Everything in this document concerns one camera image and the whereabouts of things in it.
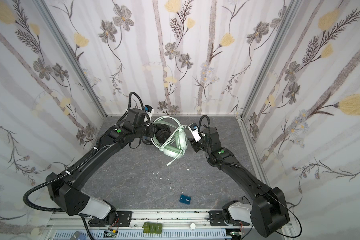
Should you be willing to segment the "black blue headphones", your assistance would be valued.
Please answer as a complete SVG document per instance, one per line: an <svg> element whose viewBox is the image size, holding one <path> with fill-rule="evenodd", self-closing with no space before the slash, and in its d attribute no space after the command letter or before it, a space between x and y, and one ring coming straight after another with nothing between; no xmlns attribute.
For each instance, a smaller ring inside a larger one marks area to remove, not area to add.
<svg viewBox="0 0 360 240"><path fill-rule="evenodd" d="M142 137L141 140L146 145L153 145L152 140L156 138L160 144L163 144L170 136L171 130L170 127L164 124L155 124L156 125L156 134L153 138Z"/></svg>

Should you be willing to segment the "mint green headphones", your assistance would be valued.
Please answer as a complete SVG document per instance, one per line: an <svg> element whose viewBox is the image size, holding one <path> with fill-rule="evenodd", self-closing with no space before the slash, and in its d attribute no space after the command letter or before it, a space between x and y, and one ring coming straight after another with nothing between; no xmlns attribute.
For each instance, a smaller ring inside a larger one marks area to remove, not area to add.
<svg viewBox="0 0 360 240"><path fill-rule="evenodd" d="M165 127L175 128L174 132L171 133L169 138L162 144L159 142L158 137L151 138L151 142L160 152L163 152L166 156L172 158L172 160L167 163L167 166L169 166L175 160L183 157L188 148L186 125L182 125L179 120L170 116L161 116L153 121L155 127L158 127L159 124L162 124Z"/></svg>

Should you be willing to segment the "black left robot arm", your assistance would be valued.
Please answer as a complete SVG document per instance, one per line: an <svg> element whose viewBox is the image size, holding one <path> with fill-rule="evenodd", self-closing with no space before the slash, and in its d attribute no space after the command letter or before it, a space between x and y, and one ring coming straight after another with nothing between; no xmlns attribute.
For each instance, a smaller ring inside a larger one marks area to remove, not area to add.
<svg viewBox="0 0 360 240"><path fill-rule="evenodd" d="M113 155L130 146L134 140L152 137L155 126L151 124L152 107L144 105L137 93L128 96L128 107L115 125L96 141L94 147L64 172L50 174L46 181L28 190L23 202L30 208L44 212L64 212L69 216L87 215L88 207L96 200L82 192L89 178ZM48 188L51 200L57 208L47 208L31 202L30 195Z"/></svg>

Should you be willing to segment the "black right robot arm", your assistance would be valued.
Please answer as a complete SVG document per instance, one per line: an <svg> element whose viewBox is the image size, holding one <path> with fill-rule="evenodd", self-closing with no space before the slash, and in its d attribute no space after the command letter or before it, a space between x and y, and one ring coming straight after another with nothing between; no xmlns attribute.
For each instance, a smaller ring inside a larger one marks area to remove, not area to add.
<svg viewBox="0 0 360 240"><path fill-rule="evenodd" d="M198 123L188 125L193 150L205 153L208 164L227 174L250 198L247 204L231 201L222 208L219 217L210 216L211 221L221 221L227 226L236 222L247 223L264 238L290 222L295 214L287 207L283 191L263 183L243 165L235 155L222 146L219 133L211 127L209 116L203 115Z"/></svg>

